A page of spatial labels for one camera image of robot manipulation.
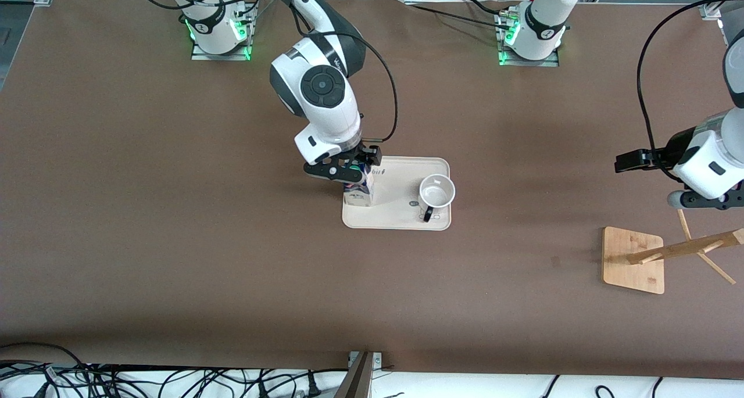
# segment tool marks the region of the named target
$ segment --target wooden peg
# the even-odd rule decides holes
[[[682,232],[685,233],[685,239],[690,241],[693,239],[693,237],[690,235],[690,227],[688,226],[688,221],[685,218],[685,211],[678,209],[677,210],[677,216],[679,217],[679,223],[682,225]],[[726,279],[729,284],[736,284],[736,281],[734,281],[733,277],[729,276],[728,273],[723,271],[722,268],[718,267],[716,263],[713,263],[712,260],[710,260],[709,257],[705,255],[705,252],[697,252],[698,257],[700,257],[705,263],[707,263],[708,266],[713,268],[718,274],[721,275],[724,279]]]
[[[706,245],[705,247],[701,248],[698,253],[701,253],[701,254],[710,253],[713,250],[715,250],[716,248],[720,247],[721,245],[723,245],[723,241],[719,239],[717,242],[713,242],[713,243],[711,243],[709,245]]]
[[[695,254],[714,244],[714,248],[744,244],[744,228],[736,231],[726,231],[725,233],[691,239],[690,241],[678,242],[677,244],[667,245],[665,247],[653,248],[651,250],[646,250],[645,252],[629,254],[625,259],[628,260],[628,263],[630,264],[640,264],[641,260],[651,258],[656,255],[656,253],[661,253],[661,257],[646,260],[646,263],[653,260],[666,260],[673,257]]]
[[[691,239],[693,239],[693,236],[690,235],[690,227],[688,226],[688,221],[685,218],[685,211],[678,209],[677,216],[679,216],[679,223],[682,224],[682,232],[685,233],[685,239],[690,241]]]
[[[662,253],[653,254],[653,255],[651,255],[649,257],[646,257],[645,259],[639,261],[639,263],[646,264],[648,262],[653,262],[654,260],[658,260],[659,258],[661,258],[662,255],[663,255]]]
[[[715,271],[717,271],[717,272],[718,272],[718,274],[720,274],[720,275],[721,275],[721,277],[723,277],[724,279],[726,279],[726,281],[727,281],[727,282],[729,282],[729,284],[736,284],[736,281],[734,281],[733,277],[729,276],[729,275],[728,275],[728,273],[726,273],[725,271],[723,271],[723,269],[722,269],[722,268],[719,268],[719,267],[718,267],[718,265],[717,265],[716,263],[713,263],[713,261],[712,261],[712,260],[710,260],[710,258],[708,258],[708,257],[707,257],[707,256],[705,255],[705,253],[700,253],[700,252],[698,252],[698,256],[699,256],[699,257],[700,257],[700,258],[701,258],[702,260],[704,260],[704,261],[705,261],[705,263],[707,263],[707,265],[709,265],[709,266],[710,266],[710,267],[712,267],[712,268],[713,268],[713,269],[714,269]]]

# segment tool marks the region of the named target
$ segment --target wooden base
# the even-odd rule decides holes
[[[664,293],[664,260],[632,265],[624,256],[662,247],[664,240],[651,234],[606,227],[602,231],[602,280],[654,294]]]

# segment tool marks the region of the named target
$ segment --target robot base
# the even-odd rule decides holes
[[[245,40],[237,44],[232,51],[224,54],[205,53],[199,45],[194,43],[191,47],[191,59],[194,61],[251,61],[253,36],[256,34],[257,14],[258,8],[253,7],[253,9],[247,13],[248,19],[252,19],[252,21],[247,22],[247,24],[243,26],[235,27],[236,33],[244,35]]]
[[[514,21],[516,19],[517,12],[516,6],[510,6],[508,9],[500,11],[498,15],[494,15],[493,19],[495,24],[505,24],[513,28]],[[507,36],[512,33],[511,30],[502,30],[496,28],[496,48],[499,50],[499,65],[518,65],[520,67],[558,67],[558,51],[553,50],[552,53],[546,59],[534,61],[531,59],[524,59],[511,49],[505,41]]]
[[[449,164],[436,157],[393,157],[385,155],[379,167],[372,167],[374,199],[372,206],[344,203],[343,220],[349,228],[381,230],[444,231],[452,223],[452,205],[423,221],[418,204],[421,181],[432,174],[449,176]]]
[[[252,42],[251,44],[247,44],[247,42],[238,44],[229,53],[219,55],[205,53],[199,48],[199,45],[194,44],[194,47],[191,49],[191,59],[194,61],[251,61],[253,45]]]

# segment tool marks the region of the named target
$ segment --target black mug handle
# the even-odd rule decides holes
[[[434,213],[434,208],[433,207],[430,206],[430,207],[426,208],[426,212],[423,214],[423,221],[425,223],[428,223],[428,221],[431,219],[431,215],[433,213]]]

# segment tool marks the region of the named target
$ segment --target metal bracket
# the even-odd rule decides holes
[[[250,12],[245,14],[245,24],[235,26],[237,33],[245,34],[245,40],[240,42],[233,51],[224,54],[210,54],[202,51],[202,48],[196,44],[193,35],[191,41],[194,43],[191,47],[191,59],[194,61],[251,61],[253,52],[253,36],[256,34],[256,17],[258,15],[258,5],[255,5]]]
[[[698,9],[700,9],[700,17],[702,17],[702,20],[721,19],[721,11],[718,9],[710,9],[707,4],[698,7]]]
[[[372,371],[382,368],[382,353],[349,353],[350,369],[333,398],[368,398]]]
[[[351,367],[351,365],[354,364],[354,361],[356,361],[356,357],[359,356],[359,353],[360,352],[349,353],[348,367]],[[382,353],[374,352],[372,353],[372,370],[379,371],[380,369],[382,369]]]
[[[511,29],[503,30],[495,28],[496,30],[496,48],[499,51],[499,65],[518,65],[520,67],[558,67],[558,50],[553,49],[548,58],[534,61],[531,59],[524,59],[519,56],[514,49],[511,49],[506,44],[507,39],[511,38],[511,34],[518,27],[518,19],[516,19],[517,7],[510,6],[508,9],[504,9],[499,12],[498,15],[494,15],[493,19],[495,24],[507,25]]]
[[[700,6],[700,16],[703,20],[718,20],[721,19],[721,11],[719,8],[723,2],[708,3]]]

